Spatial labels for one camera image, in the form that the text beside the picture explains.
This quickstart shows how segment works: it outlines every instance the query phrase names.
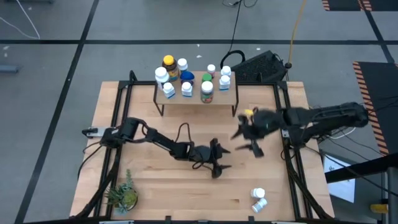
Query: potted plant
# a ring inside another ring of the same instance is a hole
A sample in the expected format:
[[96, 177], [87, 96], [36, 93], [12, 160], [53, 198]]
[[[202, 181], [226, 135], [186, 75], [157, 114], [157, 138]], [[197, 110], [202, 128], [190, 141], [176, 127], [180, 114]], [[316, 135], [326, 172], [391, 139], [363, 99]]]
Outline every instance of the potted plant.
[[105, 197], [108, 198], [108, 204], [113, 205], [118, 213], [126, 214], [136, 206], [138, 195], [132, 188], [132, 179], [130, 170], [126, 170], [126, 183], [123, 183], [115, 188], [110, 188]]

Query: concrete floor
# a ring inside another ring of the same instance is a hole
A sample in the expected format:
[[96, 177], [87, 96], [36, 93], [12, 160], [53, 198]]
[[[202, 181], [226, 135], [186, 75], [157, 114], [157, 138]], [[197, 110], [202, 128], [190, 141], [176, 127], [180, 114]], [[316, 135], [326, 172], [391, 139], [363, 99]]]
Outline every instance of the concrete floor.
[[[44, 40], [79, 40], [93, 0], [58, 0], [54, 4], [23, 3]], [[289, 40], [300, 1], [259, 0], [241, 9], [236, 39]], [[87, 39], [230, 39], [237, 9], [221, 0], [100, 0]], [[398, 40], [393, 21], [398, 12], [372, 12], [382, 36]], [[0, 17], [34, 35], [29, 21], [15, 3], [0, 2]], [[0, 63], [23, 65], [17, 75], [0, 75], [0, 217], [14, 223], [55, 106], [71, 66], [76, 44], [2, 44], [1, 40], [26, 39], [0, 22]], [[327, 12], [321, 0], [308, 0], [297, 30], [298, 40], [377, 40], [364, 12]], [[398, 60], [398, 46], [388, 46]], [[52, 138], [25, 222], [67, 218], [76, 187], [86, 139], [81, 130], [91, 124], [100, 84], [125, 80], [133, 69], [139, 80], [153, 80], [153, 71], [166, 54], [184, 57], [191, 70], [218, 65], [229, 44], [188, 45], [85, 45]], [[234, 45], [247, 58], [272, 50], [287, 60], [289, 45]], [[386, 62], [378, 45], [295, 45], [290, 80], [303, 81], [311, 105], [328, 106], [362, 102], [353, 61]], [[231, 57], [228, 65], [239, 63]], [[370, 126], [351, 138], [377, 149]], [[374, 159], [379, 155], [347, 139], [336, 140]], [[325, 141], [320, 147], [354, 162], [362, 158]], [[380, 190], [359, 181], [354, 206], [333, 199], [342, 220], [373, 222], [367, 216], [370, 202]]]

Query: wooden table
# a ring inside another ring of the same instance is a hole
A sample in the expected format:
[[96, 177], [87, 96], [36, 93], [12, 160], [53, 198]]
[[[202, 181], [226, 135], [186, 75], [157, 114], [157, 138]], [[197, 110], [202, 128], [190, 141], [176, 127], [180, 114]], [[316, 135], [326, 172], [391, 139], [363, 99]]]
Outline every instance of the wooden table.
[[184, 97], [181, 94], [181, 81], [177, 80], [173, 82], [172, 85], [175, 89], [175, 96], [171, 99], [167, 99], [163, 93], [155, 86], [154, 93], [154, 103], [160, 113], [163, 116], [164, 105], [230, 105], [232, 106], [232, 116], [235, 116], [236, 108], [238, 107], [238, 92], [236, 88], [236, 77], [235, 72], [231, 75], [231, 84], [228, 91], [220, 91], [220, 78], [221, 73], [215, 72], [215, 77], [212, 81], [213, 83], [213, 101], [211, 103], [204, 103], [201, 100], [201, 79], [202, 76], [207, 72], [192, 72], [195, 76], [195, 81], [193, 82], [193, 94], [192, 97]]
[[[117, 82], [103, 82], [93, 126], [109, 126], [111, 123], [117, 86]], [[288, 87], [291, 105], [307, 108], [303, 83], [290, 82]], [[276, 108], [271, 86], [238, 88], [238, 113], [255, 106], [273, 110]], [[149, 126], [171, 139], [176, 137], [181, 123], [189, 122], [196, 145], [207, 145], [212, 138], [218, 138], [224, 148], [232, 151], [219, 160], [220, 164], [232, 165], [232, 168], [224, 170], [219, 179], [211, 179], [208, 169], [202, 167], [193, 170], [191, 162], [176, 161], [167, 151], [153, 144], [125, 144], [118, 182], [124, 182], [125, 170], [131, 169], [139, 201], [126, 216], [113, 215], [113, 219], [164, 220], [165, 216], [171, 215], [172, 220], [248, 220], [248, 216], [252, 215], [257, 221], [294, 220], [286, 165], [280, 158], [280, 132], [276, 131], [258, 142], [264, 157], [256, 159], [252, 152], [234, 150], [246, 143], [243, 138], [229, 140], [238, 127], [237, 118], [226, 116], [231, 111], [230, 106], [174, 105], [165, 110], [161, 117], [153, 103], [153, 92], [153, 86], [134, 85], [128, 116], [145, 120]], [[118, 123], [122, 110], [121, 108], [119, 112]], [[186, 140], [187, 131], [183, 128], [180, 141]], [[90, 139], [88, 144], [95, 141], [98, 139]], [[314, 140], [308, 142], [308, 146], [318, 149]], [[95, 147], [89, 148], [85, 157], [93, 150]], [[78, 213], [97, 190], [104, 152], [105, 149], [95, 154], [83, 167], [70, 215]], [[334, 216], [320, 156], [302, 149], [302, 161], [309, 191], [325, 211]], [[250, 190], [255, 187], [266, 190], [268, 201], [266, 208], [258, 214], [251, 210], [255, 200], [250, 197]], [[298, 188], [297, 193], [301, 216], [304, 217], [302, 194]], [[102, 206], [102, 214], [105, 213], [105, 207]]]

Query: black metal frame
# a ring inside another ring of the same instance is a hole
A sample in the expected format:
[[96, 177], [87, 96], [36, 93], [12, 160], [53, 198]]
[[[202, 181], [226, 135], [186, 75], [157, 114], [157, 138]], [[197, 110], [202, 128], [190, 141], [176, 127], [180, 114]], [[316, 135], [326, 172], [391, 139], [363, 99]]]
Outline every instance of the black metal frame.
[[[232, 106], [232, 117], [235, 117], [236, 110], [238, 109], [238, 104], [239, 104], [238, 83], [237, 83], [236, 75], [234, 75], [234, 76], [235, 76], [236, 103], [235, 103], [235, 105]], [[157, 104], [157, 102], [156, 102], [157, 91], [159, 90], [157, 85], [158, 84], [156, 82], [155, 83], [155, 90], [154, 90], [154, 103], [155, 103], [155, 106], [156, 106], [157, 111], [159, 112], [159, 114], [161, 116], [163, 116], [163, 114], [164, 114], [164, 105], [162, 105], [162, 109], [160, 109], [159, 108], [159, 104]]]
[[[115, 101], [115, 106], [114, 106], [114, 111], [113, 111], [113, 118], [111, 121], [111, 125], [115, 126], [117, 122], [117, 115], [120, 109], [120, 102], [121, 102], [121, 97], [122, 97], [122, 91], [123, 89], [127, 88], [127, 93], [126, 93], [126, 100], [124, 102], [124, 108], [123, 108], [123, 118], [127, 117], [128, 111], [129, 111], [129, 105], [130, 105], [130, 99], [131, 99], [131, 93], [132, 93], [132, 87], [134, 85], [156, 85], [156, 82], [148, 82], [148, 81], [138, 81], [134, 72], [130, 71], [130, 80], [128, 81], [120, 81], [118, 85], [118, 92], [116, 94], [116, 101]], [[279, 95], [279, 90], [282, 90], [283, 95], [284, 95], [284, 101], [285, 101], [285, 107], [290, 108], [290, 99], [289, 99], [289, 94], [287, 91], [287, 84], [286, 82], [277, 82], [277, 83], [239, 83], [239, 85], [244, 85], [244, 86], [272, 86], [274, 90], [274, 96], [275, 96], [275, 103], [276, 103], [276, 109], [277, 111], [280, 111], [282, 109], [282, 104], [280, 102], [280, 95]], [[289, 148], [289, 143], [286, 141], [283, 142], [283, 147], [284, 147], [284, 154], [285, 158], [290, 157], [290, 148]], [[87, 217], [91, 210], [85, 211], [83, 214], [79, 214], [76, 217], [71, 217], [71, 219], [68, 220], [52, 220], [52, 221], [47, 221], [47, 222], [37, 222], [37, 223], [46, 223], [46, 224], [64, 224], [64, 223], [100, 223], [104, 221], [111, 221], [111, 215], [112, 215], [112, 206], [108, 205], [106, 207], [106, 215], [105, 216], [100, 216], [100, 210], [101, 210], [101, 201], [103, 198], [103, 192], [105, 188], [109, 185], [107, 183], [110, 183], [111, 186], [116, 185], [116, 181], [118, 178], [118, 170], [119, 170], [119, 165], [120, 165], [120, 158], [121, 158], [121, 151], [122, 147], [116, 149], [116, 155], [114, 159], [114, 164], [110, 170], [110, 172], [107, 174], [108, 169], [109, 169], [109, 162], [111, 158], [111, 151], [112, 149], [107, 149], [106, 150], [106, 155], [104, 158], [104, 163], [103, 163], [103, 170], [101, 173], [101, 180], [100, 180], [100, 187], [99, 191], [95, 193], [95, 196], [91, 199], [95, 201], [96, 197], [96, 205], [95, 205], [95, 212], [93, 217]], [[295, 153], [295, 160], [297, 164], [297, 172], [299, 176], [299, 180], [302, 182], [303, 186], [306, 187], [305, 185], [305, 175], [304, 175], [304, 170], [303, 170], [303, 165], [302, 165], [302, 158], [300, 155], [300, 151], [297, 150], [294, 152]], [[391, 156], [386, 156], [382, 159], [382, 161], [388, 161], [388, 163], [394, 162], [394, 160], [397, 160], [397, 155], [394, 154]], [[286, 168], [289, 169], [289, 167], [293, 167], [292, 161], [289, 159], [285, 160], [286, 162]], [[375, 160], [373, 163], [377, 162], [377, 169], [376, 172], [379, 172], [380, 170], [387, 169], [385, 163]], [[375, 172], [374, 169], [370, 169], [372, 171], [363, 171], [361, 170], [361, 167], [365, 166], [367, 167], [368, 164], [356, 164], [354, 165], [354, 169], [356, 171], [360, 172], [361, 174], [370, 174]], [[328, 182], [332, 181], [339, 181], [343, 179], [352, 179], [355, 178], [354, 176], [348, 174], [346, 170], [344, 169], [339, 169], [335, 170], [333, 172], [329, 172], [326, 175], [326, 179], [329, 178]], [[314, 219], [312, 218], [312, 209], [311, 206], [308, 202], [308, 199], [304, 197], [303, 194], [303, 202], [305, 205], [305, 214], [306, 218], [302, 218], [300, 215], [300, 205], [297, 197], [297, 191], [296, 191], [296, 183], [294, 182], [294, 179], [289, 176], [289, 187], [290, 187], [290, 194], [291, 194], [291, 199], [292, 199], [292, 206], [294, 210], [294, 217], [295, 221], [293, 222], [303, 222], [303, 223], [308, 223], [308, 224], [318, 224], [318, 223], [339, 223], [339, 224], [358, 224], [354, 222], [344, 222], [344, 221], [338, 221], [338, 220], [327, 220], [327, 219]], [[187, 220], [187, 221], [172, 221], [170, 216], [166, 216], [165, 220], [134, 220], [134, 223], [153, 223], [153, 224], [171, 224], [171, 223], [186, 223], [186, 224], [192, 224], [192, 223], [245, 223], [242, 221], [211, 221], [211, 220]], [[273, 222], [263, 222], [263, 221], [255, 221], [253, 216], [248, 216], [248, 224], [253, 224], [253, 223], [264, 223], [264, 224], [271, 224]]]

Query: green bottle cap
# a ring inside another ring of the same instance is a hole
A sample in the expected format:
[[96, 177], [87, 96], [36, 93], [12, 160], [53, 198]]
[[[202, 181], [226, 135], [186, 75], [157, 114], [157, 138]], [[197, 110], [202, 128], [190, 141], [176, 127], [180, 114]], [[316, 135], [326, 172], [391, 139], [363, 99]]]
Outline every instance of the green bottle cap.
[[209, 73], [205, 73], [202, 78], [201, 78], [201, 82], [205, 82], [205, 81], [209, 81], [211, 82], [211, 75]]

